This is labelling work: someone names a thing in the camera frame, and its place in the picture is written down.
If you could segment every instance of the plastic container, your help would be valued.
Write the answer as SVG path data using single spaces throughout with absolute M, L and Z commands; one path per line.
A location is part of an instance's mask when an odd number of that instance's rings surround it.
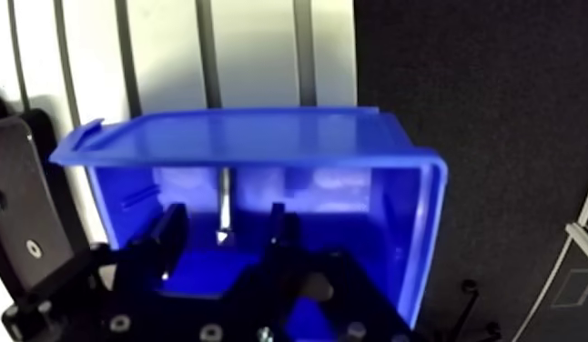
M 342 247 L 415 325 L 447 178 L 442 159 L 415 147 L 392 115 L 375 108 L 224 109 L 141 116 L 81 126 L 51 160 L 86 166 L 113 248 L 171 203 L 192 230 L 161 290 L 219 295 L 267 244 L 274 202 L 300 216 L 309 249 Z M 218 246 L 218 171 L 235 181 L 236 244 Z M 319 311 L 301 302 L 297 338 L 328 337 Z

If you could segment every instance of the black fabric backdrop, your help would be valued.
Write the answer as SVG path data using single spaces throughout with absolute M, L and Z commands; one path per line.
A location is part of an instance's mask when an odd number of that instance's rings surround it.
M 588 0 L 356 1 L 360 104 L 395 113 L 450 180 L 420 324 L 511 338 L 588 189 Z

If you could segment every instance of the metal rod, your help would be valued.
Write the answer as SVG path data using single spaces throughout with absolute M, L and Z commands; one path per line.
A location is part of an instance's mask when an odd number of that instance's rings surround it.
M 231 222 L 231 170 L 224 167 L 219 170 L 219 230 L 216 232 L 218 245 L 232 242 L 234 232 Z

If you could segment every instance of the black metal bracket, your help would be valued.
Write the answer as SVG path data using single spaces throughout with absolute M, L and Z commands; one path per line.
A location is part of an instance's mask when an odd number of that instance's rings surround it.
M 3 323 L 16 341 L 279 342 L 290 341 L 284 325 L 297 300 L 310 297 L 339 340 L 422 341 L 347 252 L 303 249 L 299 218 L 281 205 L 271 222 L 261 261 L 219 299 L 154 290 L 175 268 L 188 231 L 185 207 L 173 205 L 122 250 L 78 254 L 7 309 Z M 105 265 L 117 266 L 111 291 L 99 281 Z

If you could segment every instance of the white slatwall panel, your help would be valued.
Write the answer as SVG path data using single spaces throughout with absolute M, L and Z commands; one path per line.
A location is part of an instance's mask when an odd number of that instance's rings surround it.
M 353 0 L 311 0 L 318 106 L 358 102 L 353 16 Z
M 16 111 L 23 109 L 15 70 L 7 1 L 0 0 L 0 96 Z
M 298 105 L 292 0 L 213 0 L 211 11 L 222 105 Z
M 66 42 L 80 123 L 129 119 L 113 0 L 64 0 Z
M 74 125 L 56 34 L 54 2 L 15 0 L 15 16 L 30 106 L 44 109 L 51 116 L 56 136 L 62 138 Z M 68 168 L 66 174 L 86 235 L 91 241 L 106 241 L 84 168 Z
M 129 1 L 128 22 L 143 113 L 206 107 L 196 2 Z

